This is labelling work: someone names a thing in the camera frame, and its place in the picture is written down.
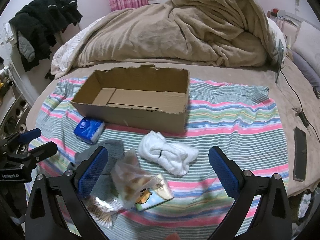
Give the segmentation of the grey knitted sock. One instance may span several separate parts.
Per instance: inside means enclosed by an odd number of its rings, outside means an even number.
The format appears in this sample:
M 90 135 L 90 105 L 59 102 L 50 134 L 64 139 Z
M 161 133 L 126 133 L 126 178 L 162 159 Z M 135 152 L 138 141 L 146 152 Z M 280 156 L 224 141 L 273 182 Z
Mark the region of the grey knitted sock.
M 111 198 L 112 178 L 111 171 L 119 159 L 124 157 L 124 144 L 121 140 L 105 140 L 90 146 L 83 152 L 76 152 L 74 162 L 69 163 L 67 169 L 76 169 L 80 163 L 89 159 L 92 153 L 99 147 L 104 147 L 108 151 L 108 162 L 101 172 L 99 179 L 91 191 L 91 195 L 98 197 L 100 200 L 108 200 Z

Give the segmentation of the blue tissue pack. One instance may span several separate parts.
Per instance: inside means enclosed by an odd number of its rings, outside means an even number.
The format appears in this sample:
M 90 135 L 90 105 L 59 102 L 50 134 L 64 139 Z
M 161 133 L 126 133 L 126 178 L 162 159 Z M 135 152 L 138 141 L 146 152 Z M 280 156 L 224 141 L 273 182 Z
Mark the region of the blue tissue pack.
M 80 140 L 93 145 L 99 140 L 104 127 L 103 121 L 85 117 L 77 124 L 73 133 Z

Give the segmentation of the clear snack bag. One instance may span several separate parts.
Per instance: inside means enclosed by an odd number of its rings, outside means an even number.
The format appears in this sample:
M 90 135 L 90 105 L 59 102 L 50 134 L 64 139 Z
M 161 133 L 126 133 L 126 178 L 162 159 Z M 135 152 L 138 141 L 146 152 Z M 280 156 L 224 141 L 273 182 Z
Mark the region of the clear snack bag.
M 140 168 L 136 149 L 125 152 L 111 171 L 111 177 L 124 209 L 131 209 L 154 175 Z

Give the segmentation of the white socks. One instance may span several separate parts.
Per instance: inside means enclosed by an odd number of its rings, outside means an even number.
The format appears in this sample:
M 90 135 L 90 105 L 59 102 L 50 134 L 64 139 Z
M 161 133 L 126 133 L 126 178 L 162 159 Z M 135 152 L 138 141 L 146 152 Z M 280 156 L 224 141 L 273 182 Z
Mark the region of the white socks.
M 161 133 L 151 131 L 140 141 L 137 153 L 170 174 L 182 177 L 189 172 L 189 165 L 197 159 L 199 150 L 186 144 L 167 142 Z

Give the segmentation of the crinkly snack packet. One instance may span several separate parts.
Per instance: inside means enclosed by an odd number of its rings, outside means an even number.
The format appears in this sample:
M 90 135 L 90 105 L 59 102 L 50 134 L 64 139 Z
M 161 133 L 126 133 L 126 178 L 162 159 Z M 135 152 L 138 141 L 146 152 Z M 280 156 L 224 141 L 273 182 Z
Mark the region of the crinkly snack packet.
M 83 202 L 95 222 L 105 228 L 110 228 L 114 225 L 117 213 L 122 208 L 121 202 L 114 197 L 101 200 L 98 197 L 88 196 Z

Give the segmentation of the white floral pillow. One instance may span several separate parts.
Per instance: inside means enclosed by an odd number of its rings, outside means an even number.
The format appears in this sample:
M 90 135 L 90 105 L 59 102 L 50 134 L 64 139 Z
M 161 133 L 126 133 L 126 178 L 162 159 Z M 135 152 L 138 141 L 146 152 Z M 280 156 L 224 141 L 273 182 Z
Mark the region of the white floral pillow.
M 76 49 L 87 32 L 103 18 L 105 17 L 103 16 L 97 19 L 85 29 L 81 30 L 56 51 L 52 58 L 50 67 L 50 73 L 54 76 L 55 80 L 66 75 L 71 70 L 73 64 L 71 59 L 73 51 Z

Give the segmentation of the grey hanging garment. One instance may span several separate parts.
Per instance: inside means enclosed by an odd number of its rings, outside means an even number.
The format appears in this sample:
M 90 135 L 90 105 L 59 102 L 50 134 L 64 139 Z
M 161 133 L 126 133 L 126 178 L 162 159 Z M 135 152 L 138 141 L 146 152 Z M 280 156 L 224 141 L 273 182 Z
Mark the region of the grey hanging garment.
M 18 32 L 19 51 L 25 57 L 28 62 L 32 62 L 35 59 L 35 50 L 31 43 Z

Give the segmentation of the black smartphone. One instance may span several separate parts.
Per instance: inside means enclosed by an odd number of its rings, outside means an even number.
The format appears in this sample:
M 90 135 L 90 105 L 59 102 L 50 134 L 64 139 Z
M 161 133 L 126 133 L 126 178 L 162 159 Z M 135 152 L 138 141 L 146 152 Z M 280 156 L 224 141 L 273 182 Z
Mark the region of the black smartphone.
M 306 133 L 300 128 L 293 129 L 295 138 L 295 162 L 293 167 L 293 179 L 303 182 L 306 178 L 307 143 Z

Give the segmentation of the striped colourful towel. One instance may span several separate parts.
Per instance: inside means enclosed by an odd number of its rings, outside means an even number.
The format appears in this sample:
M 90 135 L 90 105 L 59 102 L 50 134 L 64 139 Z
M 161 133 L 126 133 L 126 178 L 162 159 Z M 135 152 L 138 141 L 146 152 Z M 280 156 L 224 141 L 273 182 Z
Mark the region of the striped colourful towel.
M 42 132 L 29 148 L 49 141 L 57 144 L 57 154 L 39 163 L 37 173 L 59 176 L 74 161 L 76 152 L 89 147 L 73 133 L 83 118 L 71 105 L 84 78 L 58 81 L 45 96 L 36 119 Z M 187 144 L 199 150 L 189 172 L 178 178 L 159 165 L 139 158 L 142 169 L 166 178 L 175 198 L 152 209 L 121 212 L 114 226 L 103 228 L 109 239 L 165 239 L 178 233 L 181 239 L 207 239 L 233 204 L 225 193 L 209 160 L 212 146 L 219 146 L 242 170 L 256 176 L 282 176 L 289 185 L 289 161 L 285 133 L 278 108 L 268 97 L 268 88 L 191 79 L 188 123 L 185 133 L 162 133 L 168 142 Z M 120 139 L 125 151 L 137 148 L 148 131 L 107 124 L 99 142 Z

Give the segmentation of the cartoon tissue pack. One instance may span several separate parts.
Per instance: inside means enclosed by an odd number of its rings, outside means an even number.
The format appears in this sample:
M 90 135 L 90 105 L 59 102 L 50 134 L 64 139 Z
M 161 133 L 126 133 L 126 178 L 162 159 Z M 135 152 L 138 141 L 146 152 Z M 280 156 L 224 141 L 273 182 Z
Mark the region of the cartoon tissue pack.
M 139 212 L 174 199 L 174 194 L 162 174 L 158 174 L 149 184 L 149 188 L 142 189 L 141 195 L 135 203 L 135 207 Z

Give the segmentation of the black clothes pile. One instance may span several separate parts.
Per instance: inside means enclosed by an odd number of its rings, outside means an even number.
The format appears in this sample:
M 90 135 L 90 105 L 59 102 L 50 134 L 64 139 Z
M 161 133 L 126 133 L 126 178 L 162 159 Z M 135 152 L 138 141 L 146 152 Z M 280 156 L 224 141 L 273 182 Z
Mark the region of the black clothes pile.
M 50 49 L 57 43 L 55 34 L 65 31 L 70 24 L 77 25 L 81 18 L 77 0 L 33 0 L 18 11 L 9 23 L 35 50 L 32 62 L 19 51 L 24 70 L 28 72 L 41 60 L 49 59 Z

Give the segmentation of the open cardboard box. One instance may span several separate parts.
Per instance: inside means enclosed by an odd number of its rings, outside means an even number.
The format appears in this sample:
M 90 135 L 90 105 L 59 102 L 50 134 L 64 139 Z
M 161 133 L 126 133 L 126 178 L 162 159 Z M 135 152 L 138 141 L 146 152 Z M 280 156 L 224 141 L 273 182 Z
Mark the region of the open cardboard box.
M 95 70 L 71 104 L 84 117 L 157 132 L 182 133 L 189 102 L 183 68 L 116 67 Z

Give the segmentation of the beige fleece blanket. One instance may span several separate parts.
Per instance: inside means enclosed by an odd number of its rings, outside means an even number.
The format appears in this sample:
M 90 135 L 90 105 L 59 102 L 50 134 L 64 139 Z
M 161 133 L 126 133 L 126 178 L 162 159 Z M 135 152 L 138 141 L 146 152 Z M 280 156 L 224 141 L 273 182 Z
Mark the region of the beige fleece blanket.
M 101 61 L 260 67 L 276 64 L 283 54 L 256 0 L 167 0 L 109 13 L 71 59 L 72 68 Z

